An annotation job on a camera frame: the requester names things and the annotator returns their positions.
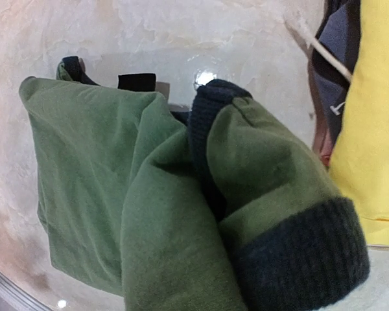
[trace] bright light spot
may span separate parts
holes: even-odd
[[[197,89],[199,86],[204,86],[208,84],[213,79],[216,79],[216,74],[211,73],[210,71],[204,71],[203,73],[198,73],[196,75],[196,80],[194,81],[194,87]]]
[[[58,301],[58,308],[59,308],[59,309],[65,308],[66,305],[67,305],[67,301],[66,301],[66,300],[59,300],[59,301]]]

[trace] green garment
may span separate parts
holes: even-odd
[[[20,87],[56,269],[123,296],[128,311],[320,308],[366,279],[353,206],[249,96],[225,95],[204,131],[196,101],[207,115],[232,86],[201,87],[186,126],[159,93],[76,83],[63,64],[58,78]],[[223,219],[210,183],[226,200]]]

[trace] white marble tile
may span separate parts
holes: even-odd
[[[323,0],[0,1],[0,270],[54,310],[60,301],[69,310],[123,309],[122,298],[51,268],[36,217],[29,120],[18,97],[25,77],[52,78],[62,57],[79,55],[98,83],[115,86],[117,75],[154,72],[171,85],[170,103],[190,105],[195,76],[207,71],[245,87],[311,144],[308,52],[283,23],[292,3],[315,32]],[[385,261],[386,255],[374,258],[389,273]],[[377,295],[389,295],[385,279]],[[365,289],[353,297],[363,295]]]

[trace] green fabric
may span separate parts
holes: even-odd
[[[289,216],[340,196],[316,156],[251,98],[235,98],[219,112],[207,160],[228,202],[219,228],[230,253]]]
[[[55,268],[129,311],[246,310],[162,95],[28,78],[20,96]]]

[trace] black ribbed trim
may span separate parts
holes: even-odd
[[[369,275],[353,204],[335,198],[282,221],[232,256],[249,311],[314,310]]]
[[[219,111],[232,103],[235,97],[251,97],[249,92],[235,84],[223,80],[210,81],[197,89],[188,120],[190,153],[194,169],[202,184],[207,203],[220,221],[226,210],[226,199],[219,191],[207,163],[207,136]]]
[[[98,85],[94,81],[92,81],[82,70],[78,56],[65,57],[62,59],[62,63],[64,63],[64,68],[67,73],[69,73],[69,76],[72,78],[72,80],[80,82],[82,84],[89,84],[91,86]]]

